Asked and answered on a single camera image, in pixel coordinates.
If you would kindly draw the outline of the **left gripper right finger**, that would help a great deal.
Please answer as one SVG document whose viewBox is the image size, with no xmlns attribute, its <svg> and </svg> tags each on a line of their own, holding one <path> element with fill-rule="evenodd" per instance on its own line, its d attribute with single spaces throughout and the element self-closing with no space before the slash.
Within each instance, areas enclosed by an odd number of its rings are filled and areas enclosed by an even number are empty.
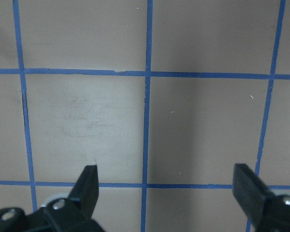
<svg viewBox="0 0 290 232">
<path fill-rule="evenodd" d="M 244 163 L 234 165 L 232 193 L 256 232 L 290 232 L 290 194 L 270 190 Z"/>
</svg>

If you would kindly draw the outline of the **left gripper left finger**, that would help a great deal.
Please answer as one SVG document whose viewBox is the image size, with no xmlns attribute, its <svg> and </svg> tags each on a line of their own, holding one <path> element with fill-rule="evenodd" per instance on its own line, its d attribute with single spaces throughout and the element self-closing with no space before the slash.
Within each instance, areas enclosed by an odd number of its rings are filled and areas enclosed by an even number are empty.
<svg viewBox="0 0 290 232">
<path fill-rule="evenodd" d="M 99 196 L 97 165 L 86 166 L 67 197 L 26 215 L 19 207 L 0 209 L 0 232 L 102 232 L 91 217 Z"/>
</svg>

